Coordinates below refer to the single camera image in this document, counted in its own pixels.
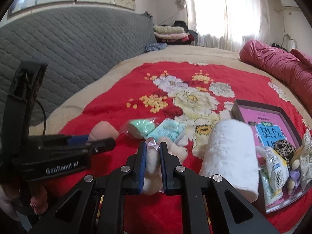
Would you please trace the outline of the person's left hand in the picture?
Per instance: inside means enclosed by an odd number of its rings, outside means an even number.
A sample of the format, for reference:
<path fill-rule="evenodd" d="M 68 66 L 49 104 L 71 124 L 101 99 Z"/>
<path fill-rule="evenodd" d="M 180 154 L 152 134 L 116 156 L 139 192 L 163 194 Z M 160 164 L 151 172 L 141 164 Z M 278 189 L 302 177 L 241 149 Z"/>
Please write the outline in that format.
<path fill-rule="evenodd" d="M 34 184 L 30 188 L 31 198 L 28 204 L 37 215 L 45 213 L 48 209 L 48 193 L 41 184 Z M 1 210 L 12 220 L 21 222 L 17 214 L 17 206 L 21 205 L 20 189 L 9 185 L 1 185 Z"/>

